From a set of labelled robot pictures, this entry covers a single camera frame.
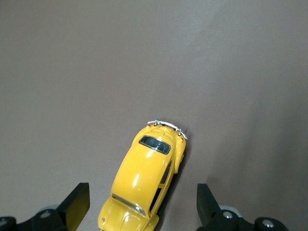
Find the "toy car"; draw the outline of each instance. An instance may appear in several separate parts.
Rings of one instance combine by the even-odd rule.
[[[156,214],[184,156],[187,136],[149,121],[133,140],[98,217],[101,231],[153,231]]]

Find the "car roof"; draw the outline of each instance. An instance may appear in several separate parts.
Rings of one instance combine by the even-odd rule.
[[[165,155],[134,142],[115,177],[111,194],[138,204],[147,214],[171,156],[172,150]]]

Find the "car window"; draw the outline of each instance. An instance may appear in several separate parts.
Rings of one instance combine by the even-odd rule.
[[[156,191],[156,193],[155,193],[155,196],[154,196],[154,198],[153,198],[153,200],[152,200],[152,203],[151,203],[151,205],[150,205],[150,212],[151,212],[152,208],[154,207],[154,205],[155,205],[155,203],[156,203],[156,201],[157,201],[157,199],[158,199],[158,196],[159,196],[161,190],[162,190],[161,188],[158,188],[158,189],[157,189],[157,191]]]
[[[138,204],[133,204],[133,203],[123,199],[122,197],[120,197],[120,196],[118,196],[118,195],[116,195],[114,193],[112,194],[112,197],[115,198],[116,200],[118,200],[119,202],[122,202],[122,203],[126,204],[127,206],[135,209],[141,215],[145,216],[144,210]]]
[[[149,147],[149,148],[152,148],[156,151],[159,151],[160,153],[162,154],[165,154],[167,155],[170,151],[170,145],[161,141],[161,140],[158,140],[154,137],[151,137],[151,136],[143,136],[139,143]]]
[[[170,170],[170,166],[171,166],[171,162],[169,162],[166,170],[165,170],[165,173],[162,177],[162,180],[160,181],[161,184],[164,184],[166,182],[166,179],[167,179],[167,176],[168,176],[168,173],[169,173],[169,170]]]

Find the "side window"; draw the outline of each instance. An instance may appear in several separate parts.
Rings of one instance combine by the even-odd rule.
[[[158,188],[158,189],[157,189],[157,191],[156,191],[156,193],[155,193],[155,196],[154,196],[154,198],[153,198],[153,200],[152,200],[152,203],[151,203],[151,205],[150,205],[150,212],[151,212],[152,208],[154,207],[154,205],[155,205],[155,203],[156,203],[156,200],[158,199],[158,196],[159,196],[161,190],[162,190],[161,188]]]
[[[169,162],[166,170],[165,170],[165,173],[163,175],[163,178],[162,180],[160,181],[161,184],[164,184],[166,182],[166,179],[167,179],[167,176],[168,176],[168,173],[169,173],[169,170],[170,170],[170,166],[171,166],[171,162]]]

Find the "car fender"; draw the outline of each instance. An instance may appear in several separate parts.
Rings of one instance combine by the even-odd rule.
[[[174,173],[177,174],[181,164],[182,156],[184,155],[184,150],[186,147],[186,140],[182,137],[177,138],[176,149],[175,149],[175,163],[174,163]]]
[[[159,221],[159,216],[154,214],[150,222],[146,225],[143,231],[153,231]]]

